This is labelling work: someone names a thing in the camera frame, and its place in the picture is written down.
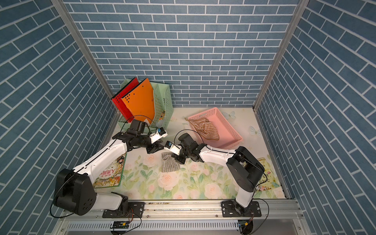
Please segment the grey striped dishcloth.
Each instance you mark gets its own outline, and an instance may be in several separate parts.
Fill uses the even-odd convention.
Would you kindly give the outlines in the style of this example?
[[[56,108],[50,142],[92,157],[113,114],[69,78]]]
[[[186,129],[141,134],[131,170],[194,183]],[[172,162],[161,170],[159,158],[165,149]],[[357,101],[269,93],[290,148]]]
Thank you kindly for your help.
[[[176,162],[176,160],[170,153],[162,153],[162,173],[174,172],[178,171],[179,169],[180,165]]]

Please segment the brown striped dishcloth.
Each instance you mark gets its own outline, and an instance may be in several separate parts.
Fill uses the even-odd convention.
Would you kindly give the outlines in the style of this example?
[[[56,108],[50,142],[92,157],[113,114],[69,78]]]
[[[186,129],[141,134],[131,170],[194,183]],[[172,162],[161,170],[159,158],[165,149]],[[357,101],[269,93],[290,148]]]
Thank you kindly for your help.
[[[217,128],[206,117],[201,117],[199,119],[185,118],[185,120],[188,121],[195,131],[206,140],[218,141],[220,139]]]

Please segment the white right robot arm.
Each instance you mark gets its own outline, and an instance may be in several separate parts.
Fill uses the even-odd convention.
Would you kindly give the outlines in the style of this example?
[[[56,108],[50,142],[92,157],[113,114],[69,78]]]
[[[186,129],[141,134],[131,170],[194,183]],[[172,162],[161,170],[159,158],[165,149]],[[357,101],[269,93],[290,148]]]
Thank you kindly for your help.
[[[249,206],[265,169],[248,149],[240,146],[237,149],[225,150],[198,144],[187,133],[179,137],[179,142],[178,145],[171,142],[165,145],[165,149],[172,152],[178,163],[183,165],[186,159],[190,158],[194,162],[226,166],[239,186],[235,204],[241,209]]]

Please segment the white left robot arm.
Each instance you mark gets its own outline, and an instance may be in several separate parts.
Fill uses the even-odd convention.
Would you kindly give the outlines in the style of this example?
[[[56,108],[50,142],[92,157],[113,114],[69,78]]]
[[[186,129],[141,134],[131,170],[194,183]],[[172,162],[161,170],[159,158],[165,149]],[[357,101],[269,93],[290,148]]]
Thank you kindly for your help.
[[[145,148],[148,154],[163,150],[164,128],[144,133],[146,122],[133,119],[130,127],[118,132],[99,152],[73,169],[63,169],[56,177],[52,204],[71,214],[85,215],[103,210],[103,217],[129,216],[128,197],[120,193],[96,193],[94,182],[117,157],[135,148]]]

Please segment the orange file folder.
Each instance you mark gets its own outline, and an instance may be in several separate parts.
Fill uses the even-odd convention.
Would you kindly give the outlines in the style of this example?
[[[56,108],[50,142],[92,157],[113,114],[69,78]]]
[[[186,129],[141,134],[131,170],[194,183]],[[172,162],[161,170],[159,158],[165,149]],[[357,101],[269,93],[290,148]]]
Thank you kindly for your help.
[[[148,78],[121,97],[121,100],[135,119],[152,123],[155,116],[154,92]]]

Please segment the pink plastic basket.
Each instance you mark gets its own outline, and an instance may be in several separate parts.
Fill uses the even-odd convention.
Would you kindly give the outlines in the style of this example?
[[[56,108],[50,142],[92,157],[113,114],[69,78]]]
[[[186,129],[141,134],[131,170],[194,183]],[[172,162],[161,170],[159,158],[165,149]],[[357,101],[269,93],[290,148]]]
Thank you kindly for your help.
[[[232,127],[232,125],[225,119],[222,113],[218,108],[211,108],[206,111],[200,112],[193,116],[188,117],[188,119],[199,119],[207,118],[211,121],[218,130],[220,139],[215,140],[206,140],[203,138],[203,141],[217,148],[230,149],[236,147],[243,141],[243,137]]]

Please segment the left picture book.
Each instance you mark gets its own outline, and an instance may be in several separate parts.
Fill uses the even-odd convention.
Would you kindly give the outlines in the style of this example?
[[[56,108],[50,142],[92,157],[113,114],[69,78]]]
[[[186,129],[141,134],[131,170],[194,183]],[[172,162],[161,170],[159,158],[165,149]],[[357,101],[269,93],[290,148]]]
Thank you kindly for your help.
[[[124,163],[127,154],[117,157],[95,180],[93,186],[95,189],[118,187],[121,183]]]

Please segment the picture book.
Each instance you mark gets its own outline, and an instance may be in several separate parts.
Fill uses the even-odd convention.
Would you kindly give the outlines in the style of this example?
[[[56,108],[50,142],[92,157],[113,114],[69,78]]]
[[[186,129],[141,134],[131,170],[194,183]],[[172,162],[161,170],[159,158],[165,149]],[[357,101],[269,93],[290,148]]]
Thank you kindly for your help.
[[[274,171],[271,169],[271,165],[267,162],[265,158],[259,158],[258,161],[264,167],[264,174],[259,181],[260,186],[258,186],[257,191],[267,191],[280,187],[279,180],[274,174]]]
[[[118,187],[121,183],[124,163],[127,154],[117,157],[95,180],[93,186],[95,189]]]

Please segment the right picture book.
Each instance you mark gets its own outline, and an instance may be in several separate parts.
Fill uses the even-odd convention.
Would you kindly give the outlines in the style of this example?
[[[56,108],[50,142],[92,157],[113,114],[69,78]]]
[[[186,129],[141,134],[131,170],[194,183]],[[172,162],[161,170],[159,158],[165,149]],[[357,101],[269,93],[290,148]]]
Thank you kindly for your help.
[[[267,162],[265,158],[259,158],[258,161],[264,167],[264,174],[259,181],[260,186],[258,186],[257,191],[267,191],[280,187],[279,180],[274,174],[274,171],[271,169],[271,165]]]

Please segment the small black controller box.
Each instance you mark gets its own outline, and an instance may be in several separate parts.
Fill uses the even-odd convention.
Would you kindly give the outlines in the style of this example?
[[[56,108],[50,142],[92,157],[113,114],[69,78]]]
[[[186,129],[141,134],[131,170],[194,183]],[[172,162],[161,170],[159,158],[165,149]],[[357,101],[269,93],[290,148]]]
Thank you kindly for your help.
[[[130,224],[129,221],[114,221],[114,223],[110,227],[110,229],[112,229],[112,230],[128,229],[129,224]]]

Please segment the aluminium frame rail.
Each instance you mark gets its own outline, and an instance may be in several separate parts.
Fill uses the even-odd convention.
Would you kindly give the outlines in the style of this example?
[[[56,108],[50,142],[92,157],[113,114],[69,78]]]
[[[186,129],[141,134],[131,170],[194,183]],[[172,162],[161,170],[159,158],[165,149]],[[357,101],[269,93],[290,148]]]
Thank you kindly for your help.
[[[259,203],[259,219],[302,219],[295,199],[255,199]],[[147,200],[142,220],[224,219],[221,200]]]

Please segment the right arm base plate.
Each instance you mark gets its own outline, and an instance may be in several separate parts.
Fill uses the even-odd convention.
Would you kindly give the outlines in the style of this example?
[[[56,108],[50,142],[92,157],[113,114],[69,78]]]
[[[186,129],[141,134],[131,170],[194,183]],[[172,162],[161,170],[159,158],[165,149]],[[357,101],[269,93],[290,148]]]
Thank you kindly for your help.
[[[247,207],[242,207],[235,200],[220,203],[223,217],[261,217],[261,210],[257,201],[252,201]]]

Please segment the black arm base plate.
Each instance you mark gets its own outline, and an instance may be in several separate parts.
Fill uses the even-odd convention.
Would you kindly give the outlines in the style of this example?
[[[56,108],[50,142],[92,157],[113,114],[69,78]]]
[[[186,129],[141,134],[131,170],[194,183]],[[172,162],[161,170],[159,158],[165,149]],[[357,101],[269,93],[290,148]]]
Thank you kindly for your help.
[[[132,218],[142,217],[145,209],[144,202],[125,202],[116,210],[105,210],[103,218]]]

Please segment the aluminium corner post left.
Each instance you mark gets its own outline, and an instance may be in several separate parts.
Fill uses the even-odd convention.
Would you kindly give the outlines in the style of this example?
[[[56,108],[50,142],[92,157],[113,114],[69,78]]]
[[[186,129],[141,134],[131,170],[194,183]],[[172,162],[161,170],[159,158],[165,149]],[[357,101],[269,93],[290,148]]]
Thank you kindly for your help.
[[[69,11],[67,10],[65,4],[61,0],[51,0],[53,6],[55,7],[56,11],[58,12],[59,16],[65,23],[67,29],[71,33],[73,39],[77,43],[79,49],[83,53],[84,57],[86,58],[89,66],[93,70],[94,74],[96,75],[98,81],[102,85],[103,89],[105,90],[107,96],[111,98],[114,94],[110,89],[109,84],[107,83],[102,71],[100,70],[97,62],[95,61],[93,55],[90,52],[85,40],[83,39],[79,29],[77,28],[72,16],[70,15]]]

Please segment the aluminium corner post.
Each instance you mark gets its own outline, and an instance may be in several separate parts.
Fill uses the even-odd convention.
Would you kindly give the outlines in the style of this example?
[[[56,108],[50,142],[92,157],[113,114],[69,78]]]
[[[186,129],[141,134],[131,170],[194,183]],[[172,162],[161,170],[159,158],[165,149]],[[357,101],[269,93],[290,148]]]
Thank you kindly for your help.
[[[286,30],[286,33],[281,41],[281,44],[278,48],[278,51],[275,55],[275,58],[273,60],[273,63],[268,71],[268,74],[267,76],[265,77],[265,81],[262,85],[262,88],[260,90],[260,93],[255,101],[255,104],[253,106],[253,109],[254,111],[256,112],[259,107],[261,106],[261,103],[262,103],[262,100],[267,92],[267,89],[276,73],[276,70],[282,60],[282,57],[289,45],[289,42],[297,28],[297,25],[300,21],[300,19],[302,18],[302,15],[307,7],[309,3],[309,0],[301,0],[299,1],[298,5],[296,6],[296,9],[294,10],[294,13],[293,13],[293,16],[291,18],[291,22],[289,23],[288,27],[287,27],[287,30]]]
[[[58,12],[59,16],[65,23],[67,29],[71,33],[73,39],[77,43],[79,49],[83,53],[84,57],[86,58],[89,66],[93,70],[94,74],[96,75],[98,81],[102,85],[103,89],[105,90],[107,96],[111,98],[114,94],[110,89],[109,84],[107,83],[102,71],[100,70],[97,62],[95,61],[93,55],[90,52],[85,40],[83,39],[79,29],[77,28],[72,16],[70,15],[69,11],[67,10],[65,4],[61,0],[51,0],[53,6],[55,7],[56,11]]]

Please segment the aluminium corner post right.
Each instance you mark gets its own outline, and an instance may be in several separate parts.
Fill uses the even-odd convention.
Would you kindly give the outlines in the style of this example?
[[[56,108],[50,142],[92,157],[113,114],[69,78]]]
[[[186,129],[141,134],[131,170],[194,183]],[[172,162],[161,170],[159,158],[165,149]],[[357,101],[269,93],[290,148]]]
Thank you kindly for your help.
[[[296,9],[294,10],[294,13],[293,13],[293,16],[291,18],[291,22],[289,23],[288,27],[287,27],[287,30],[286,30],[286,33],[281,41],[281,44],[278,48],[278,51],[275,55],[275,58],[273,60],[273,63],[268,71],[268,74],[267,76],[265,77],[265,81],[262,85],[262,88],[260,90],[260,93],[255,101],[255,104],[253,106],[253,109],[254,111],[256,112],[259,107],[261,106],[261,103],[262,103],[262,100],[267,92],[267,89],[276,73],[276,70],[282,60],[282,57],[289,45],[289,42],[297,28],[297,25],[300,21],[300,19],[302,18],[302,15],[307,7],[309,3],[309,0],[301,0],[299,1],[298,5],[296,6]]]

